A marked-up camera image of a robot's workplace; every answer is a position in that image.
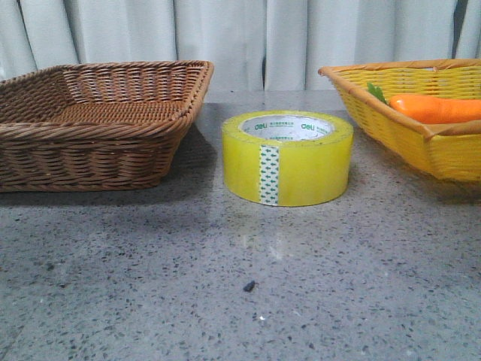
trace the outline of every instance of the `carrot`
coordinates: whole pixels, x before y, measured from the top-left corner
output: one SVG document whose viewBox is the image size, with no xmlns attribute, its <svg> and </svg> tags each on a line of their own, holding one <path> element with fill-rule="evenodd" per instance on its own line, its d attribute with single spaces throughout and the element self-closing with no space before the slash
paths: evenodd
<svg viewBox="0 0 481 361">
<path fill-rule="evenodd" d="M 481 120 L 481 99 L 447 99 L 421 94 L 397 94 L 389 105 L 425 124 L 463 123 Z"/>
</svg>

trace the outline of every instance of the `curtain fold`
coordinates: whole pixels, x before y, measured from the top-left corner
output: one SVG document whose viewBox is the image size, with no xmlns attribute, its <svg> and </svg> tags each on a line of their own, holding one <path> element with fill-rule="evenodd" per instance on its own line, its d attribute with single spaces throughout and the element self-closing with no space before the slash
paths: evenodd
<svg viewBox="0 0 481 361">
<path fill-rule="evenodd" d="M 479 0 L 2 0 L 0 6 L 0 79 L 65 63 L 206 59 L 216 66 L 211 90 L 326 89 L 331 84 L 317 74 L 324 65 L 481 51 Z"/>
</svg>

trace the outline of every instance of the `tape roll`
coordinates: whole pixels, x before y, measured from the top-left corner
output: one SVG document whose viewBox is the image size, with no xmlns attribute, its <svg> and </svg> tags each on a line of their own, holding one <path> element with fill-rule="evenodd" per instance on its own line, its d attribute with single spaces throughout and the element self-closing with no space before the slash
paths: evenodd
<svg viewBox="0 0 481 361">
<path fill-rule="evenodd" d="M 222 125 L 224 182 L 265 205 L 316 205 L 347 187 L 352 126 L 329 114 L 257 111 Z"/>
</svg>

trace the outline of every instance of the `gray countertop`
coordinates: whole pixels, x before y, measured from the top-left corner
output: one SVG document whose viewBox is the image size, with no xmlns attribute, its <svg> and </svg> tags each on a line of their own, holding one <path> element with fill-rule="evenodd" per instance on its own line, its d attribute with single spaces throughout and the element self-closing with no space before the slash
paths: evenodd
<svg viewBox="0 0 481 361">
<path fill-rule="evenodd" d="M 481 359 L 481 186 L 355 128 L 341 197 L 248 202 L 220 126 L 264 109 L 349 119 L 334 91 L 208 93 L 155 188 L 1 194 L 0 360 Z"/>
</svg>

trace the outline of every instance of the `tape core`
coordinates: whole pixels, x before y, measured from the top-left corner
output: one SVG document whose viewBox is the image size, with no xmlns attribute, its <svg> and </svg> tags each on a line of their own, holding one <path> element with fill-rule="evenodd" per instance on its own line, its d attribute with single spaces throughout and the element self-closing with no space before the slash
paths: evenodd
<svg viewBox="0 0 481 361">
<path fill-rule="evenodd" d="M 298 114 L 270 114 L 247 119 L 239 129 L 262 139 L 306 141 L 331 134 L 334 126 L 326 120 Z"/>
</svg>

